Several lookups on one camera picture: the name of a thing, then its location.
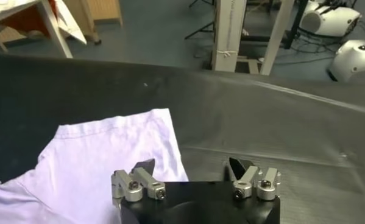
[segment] black fabric surface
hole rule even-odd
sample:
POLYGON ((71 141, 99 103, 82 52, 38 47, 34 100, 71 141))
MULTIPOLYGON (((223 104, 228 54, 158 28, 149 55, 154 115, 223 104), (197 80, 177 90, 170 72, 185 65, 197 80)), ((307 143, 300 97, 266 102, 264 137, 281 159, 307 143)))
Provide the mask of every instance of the black fabric surface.
POLYGON ((365 223, 365 85, 0 55, 0 180, 34 168, 58 125, 153 108, 170 109, 190 180, 250 159, 282 172, 282 223, 365 223))

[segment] screw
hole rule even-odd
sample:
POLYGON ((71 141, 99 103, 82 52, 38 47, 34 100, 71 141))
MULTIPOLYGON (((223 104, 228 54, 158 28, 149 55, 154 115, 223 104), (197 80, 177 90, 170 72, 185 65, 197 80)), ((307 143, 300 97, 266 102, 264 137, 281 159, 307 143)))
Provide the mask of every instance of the screw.
POLYGON ((241 190, 236 190, 235 192, 234 192, 234 194, 233 194, 233 197, 235 198, 235 199, 237 199, 237 200, 241 200, 241 199, 243 199, 243 196, 244 196, 244 194, 243 194, 243 192, 241 191, 241 190))
POLYGON ((128 189, 135 190, 139 188, 139 183, 136 181, 129 182, 128 189))
POLYGON ((164 190, 157 191, 157 199, 163 200, 166 197, 166 192, 164 190))
POLYGON ((270 183, 270 181, 268 181, 268 180, 261 181, 261 187, 267 188, 267 187, 271 187, 271 186, 272 186, 272 183, 270 183))

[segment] light purple cloth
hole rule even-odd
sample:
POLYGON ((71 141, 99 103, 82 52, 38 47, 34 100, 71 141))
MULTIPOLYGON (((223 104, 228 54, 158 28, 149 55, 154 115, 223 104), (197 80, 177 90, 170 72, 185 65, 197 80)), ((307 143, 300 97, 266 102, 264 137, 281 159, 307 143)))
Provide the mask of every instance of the light purple cloth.
POLYGON ((188 181, 168 109, 60 126, 34 170, 0 183, 0 224, 119 223, 110 175, 152 158, 156 179, 188 181))

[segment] orange object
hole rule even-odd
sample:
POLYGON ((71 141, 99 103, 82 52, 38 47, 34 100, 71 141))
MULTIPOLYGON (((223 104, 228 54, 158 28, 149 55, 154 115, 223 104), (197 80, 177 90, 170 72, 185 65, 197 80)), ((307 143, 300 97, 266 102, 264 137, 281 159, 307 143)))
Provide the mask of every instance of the orange object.
MULTIPOLYGON (((48 0, 48 1, 56 17, 57 9, 55 0, 48 0)), ((25 33, 28 33, 33 30, 38 30, 42 32, 46 37, 49 37, 49 32, 37 9, 37 5, 33 5, 19 13, 16 13, 6 19, 1 20, 0 25, 9 26, 13 29, 25 33)))

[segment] metal clamp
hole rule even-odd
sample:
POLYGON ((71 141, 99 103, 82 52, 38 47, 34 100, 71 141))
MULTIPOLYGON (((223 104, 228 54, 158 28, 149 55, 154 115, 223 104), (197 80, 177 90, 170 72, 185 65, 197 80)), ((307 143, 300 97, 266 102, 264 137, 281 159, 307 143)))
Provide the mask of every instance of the metal clamp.
POLYGON ((113 198, 125 197, 127 201, 139 201, 143 197, 143 187, 124 170, 116 170, 112 177, 113 198))
POLYGON ((275 168, 268 168, 264 178, 258 182, 257 197, 265 201, 275 199, 280 193, 281 173, 275 168))
POLYGON ((147 189, 150 198, 163 200, 166 197, 165 183, 154 179, 142 167, 133 169, 130 175, 124 170, 116 170, 111 179, 113 198, 139 201, 143 197, 143 188, 147 189))
POLYGON ((137 180, 147 189, 148 197, 163 200, 166 197, 165 183, 157 181, 142 167, 133 170, 133 179, 137 180))
POLYGON ((257 172, 258 167, 250 166, 239 180, 233 182, 235 199, 242 200, 251 197, 257 172))

